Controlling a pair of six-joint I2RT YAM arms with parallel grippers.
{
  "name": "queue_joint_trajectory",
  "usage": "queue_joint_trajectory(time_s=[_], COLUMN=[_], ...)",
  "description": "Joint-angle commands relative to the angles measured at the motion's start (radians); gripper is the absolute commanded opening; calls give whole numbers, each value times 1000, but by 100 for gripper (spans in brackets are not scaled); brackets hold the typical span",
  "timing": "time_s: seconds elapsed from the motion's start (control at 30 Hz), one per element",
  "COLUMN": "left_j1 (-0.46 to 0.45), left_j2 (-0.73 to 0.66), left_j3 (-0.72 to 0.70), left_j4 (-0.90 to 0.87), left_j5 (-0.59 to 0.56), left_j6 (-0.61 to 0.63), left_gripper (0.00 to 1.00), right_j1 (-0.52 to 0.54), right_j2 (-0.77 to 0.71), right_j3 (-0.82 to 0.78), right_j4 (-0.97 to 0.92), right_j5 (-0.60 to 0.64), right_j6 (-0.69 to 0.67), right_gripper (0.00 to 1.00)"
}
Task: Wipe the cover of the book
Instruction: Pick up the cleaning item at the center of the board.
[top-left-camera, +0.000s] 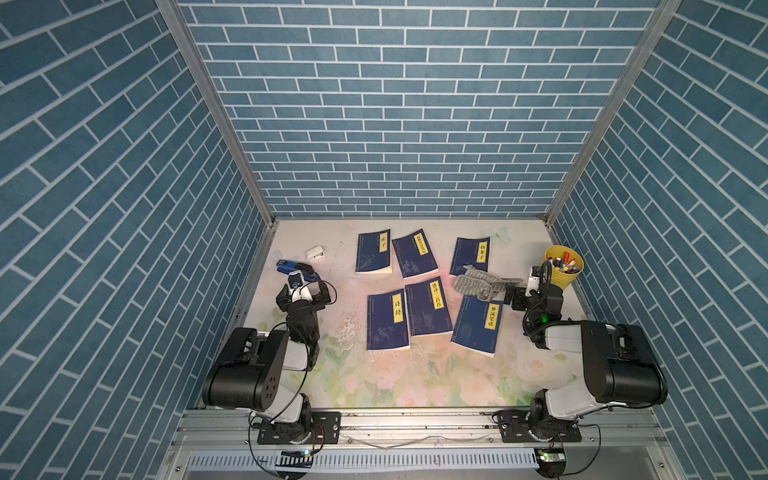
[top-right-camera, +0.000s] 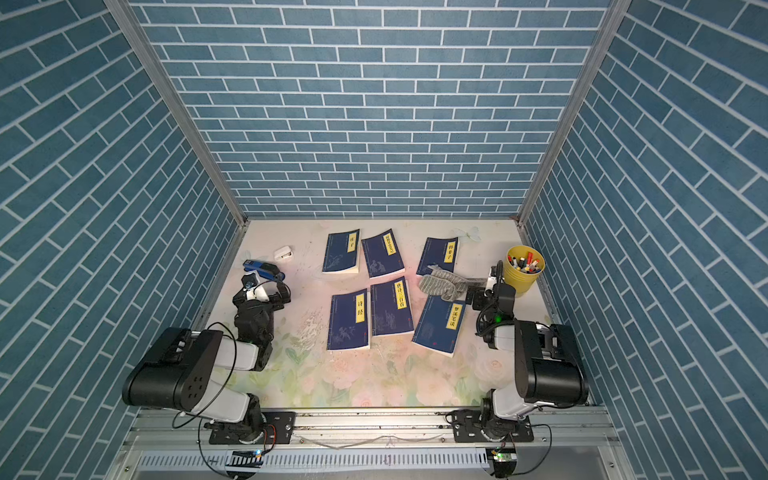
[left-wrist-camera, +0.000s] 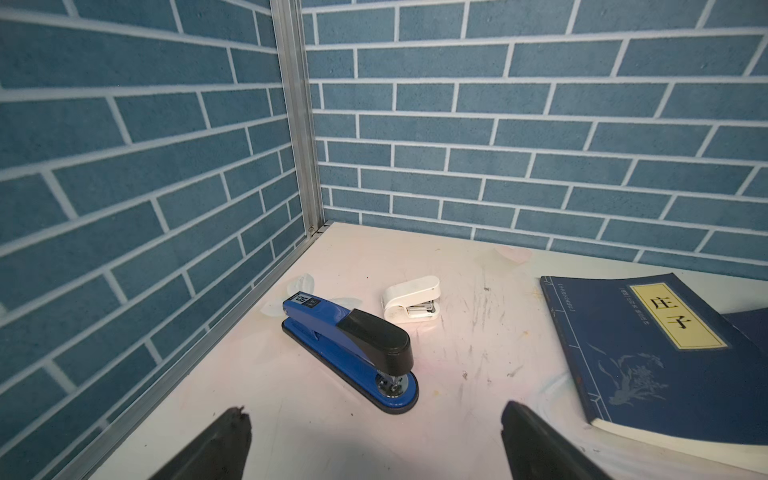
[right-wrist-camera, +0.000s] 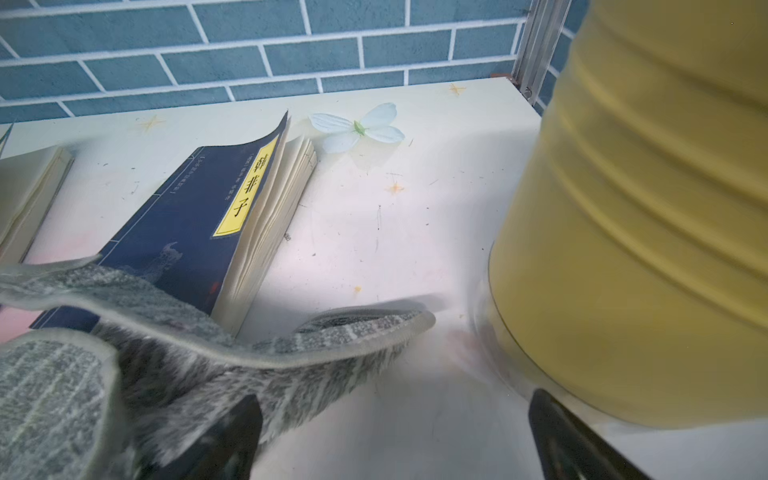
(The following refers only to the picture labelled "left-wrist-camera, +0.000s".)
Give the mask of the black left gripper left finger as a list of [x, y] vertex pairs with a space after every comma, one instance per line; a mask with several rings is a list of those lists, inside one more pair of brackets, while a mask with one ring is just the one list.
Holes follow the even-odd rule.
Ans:
[[150, 477], [161, 479], [243, 478], [252, 442], [250, 417], [231, 407]]

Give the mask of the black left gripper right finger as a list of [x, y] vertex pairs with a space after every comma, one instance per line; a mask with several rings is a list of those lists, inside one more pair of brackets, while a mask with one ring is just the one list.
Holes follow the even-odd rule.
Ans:
[[501, 437], [513, 479], [609, 479], [528, 406], [509, 401], [501, 423]]

